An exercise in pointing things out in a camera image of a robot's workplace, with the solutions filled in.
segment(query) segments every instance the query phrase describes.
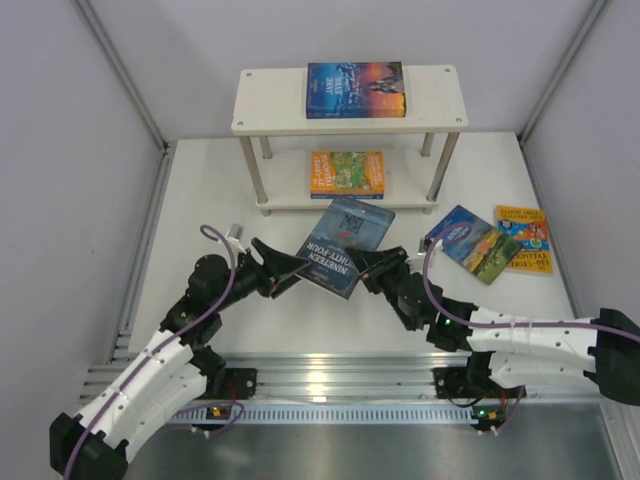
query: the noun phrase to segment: book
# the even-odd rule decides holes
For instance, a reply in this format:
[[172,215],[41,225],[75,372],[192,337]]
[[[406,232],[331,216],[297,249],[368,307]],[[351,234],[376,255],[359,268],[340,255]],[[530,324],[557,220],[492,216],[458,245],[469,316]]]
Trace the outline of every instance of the book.
[[297,253],[311,261],[298,276],[348,300],[359,275],[344,249],[377,249],[395,216],[353,198],[335,198]]
[[509,268],[553,273],[549,228],[544,210],[498,205],[496,217],[498,229],[522,244],[522,250],[509,264]]
[[382,152],[313,152],[311,198],[381,199],[384,197]]
[[[445,228],[458,222],[469,222],[471,232],[452,230],[445,237],[442,250],[478,279],[491,285],[522,250],[522,244],[460,205],[427,234],[427,239],[433,240]],[[455,241],[467,233],[466,237]]]
[[401,62],[310,63],[307,118],[404,117]]

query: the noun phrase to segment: blue book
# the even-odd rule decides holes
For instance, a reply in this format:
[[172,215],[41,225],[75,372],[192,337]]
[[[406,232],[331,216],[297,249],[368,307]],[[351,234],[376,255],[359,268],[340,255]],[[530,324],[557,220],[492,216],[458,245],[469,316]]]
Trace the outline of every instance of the blue book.
[[307,118],[404,117],[400,62],[310,63]]
[[395,216],[352,198],[334,199],[297,253],[311,261],[298,275],[348,300],[359,275],[345,247],[376,250]]
[[458,222],[470,223],[471,231],[468,231],[468,227],[453,228],[445,236],[443,243],[446,245],[442,250],[484,283],[491,285],[520,252],[522,245],[461,205],[451,210],[427,233],[427,240],[433,240],[445,228]]

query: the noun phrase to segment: white shelf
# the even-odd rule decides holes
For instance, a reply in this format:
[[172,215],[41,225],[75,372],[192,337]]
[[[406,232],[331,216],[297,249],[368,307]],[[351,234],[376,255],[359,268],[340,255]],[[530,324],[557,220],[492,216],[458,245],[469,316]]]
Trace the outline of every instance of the white shelf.
[[461,132],[469,121],[452,65],[403,67],[404,118],[308,120],[307,69],[253,69],[240,73],[231,130],[237,136]]
[[[417,148],[383,150],[385,194],[381,200],[365,200],[386,208],[432,208],[427,201],[429,183],[436,169],[433,155],[425,158]],[[311,152],[274,150],[273,157],[259,162],[268,201],[262,210],[324,209],[331,200],[311,198]]]
[[[274,152],[364,143],[375,149],[417,150],[422,138],[288,137],[274,142]],[[440,144],[434,145],[434,153],[439,148]],[[457,204],[490,223],[498,204],[537,206],[513,133],[462,134],[454,155],[433,213],[398,212],[381,249],[403,245],[410,254],[416,253],[419,238]],[[432,156],[424,162],[433,164],[436,159]],[[264,166],[269,161],[260,159],[258,163]],[[264,218],[254,202],[236,139],[178,143],[135,315],[131,351],[140,351],[167,310],[184,294],[196,260],[210,253],[225,255],[222,246],[200,235],[202,223],[222,231],[240,223],[245,227],[245,245],[257,236],[273,248],[295,253],[321,216],[319,211],[278,211]],[[548,277],[505,271],[487,286],[448,257],[438,255],[432,278],[448,297],[493,310],[540,318],[572,316],[557,269]],[[304,281],[277,300],[251,295],[222,312],[222,319],[224,325],[212,341],[214,350],[221,354],[436,351],[425,342],[425,332],[405,331],[384,298],[368,293],[362,285],[347,302]]]

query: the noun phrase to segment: metal shelf leg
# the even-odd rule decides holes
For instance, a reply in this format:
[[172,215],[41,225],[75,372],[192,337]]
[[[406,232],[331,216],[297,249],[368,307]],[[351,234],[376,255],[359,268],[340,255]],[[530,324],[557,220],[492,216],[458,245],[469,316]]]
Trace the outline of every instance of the metal shelf leg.
[[264,191],[264,185],[262,184],[262,178],[260,177],[260,170],[258,169],[258,163],[256,162],[256,154],[253,151],[253,145],[251,144],[251,137],[239,137],[240,145],[242,145],[242,153],[244,153],[244,159],[247,162],[247,168],[249,169],[249,175],[251,176],[251,182],[253,183],[253,189],[256,192],[256,199],[258,204],[264,205],[269,200],[267,193]]
[[269,137],[260,137],[260,148],[262,149],[262,158],[269,159],[273,157],[271,145],[269,145]]
[[440,193],[440,187],[442,187],[444,174],[446,173],[447,167],[449,166],[449,161],[451,160],[453,149],[456,147],[456,143],[458,142],[458,137],[460,137],[459,132],[450,133],[449,135],[447,135],[447,141],[444,143],[442,155],[440,155],[440,161],[438,162],[438,168],[436,169],[436,173],[433,176],[431,188],[429,189],[429,193],[427,194],[427,200],[429,202],[435,203],[438,201],[438,194]]
[[427,133],[424,136],[424,142],[422,143],[422,150],[420,150],[420,155],[423,157],[431,156],[431,146],[433,145],[433,139],[435,138],[435,133]]

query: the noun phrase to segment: orange book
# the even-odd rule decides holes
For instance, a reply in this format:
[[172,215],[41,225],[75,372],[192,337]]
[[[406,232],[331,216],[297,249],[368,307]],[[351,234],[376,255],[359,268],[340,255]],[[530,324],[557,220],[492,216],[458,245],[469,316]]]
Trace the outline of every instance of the orange book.
[[313,152],[311,198],[384,197],[382,152]]
[[522,244],[522,250],[509,268],[525,272],[553,273],[549,229],[543,210],[508,207],[496,209],[498,229]]

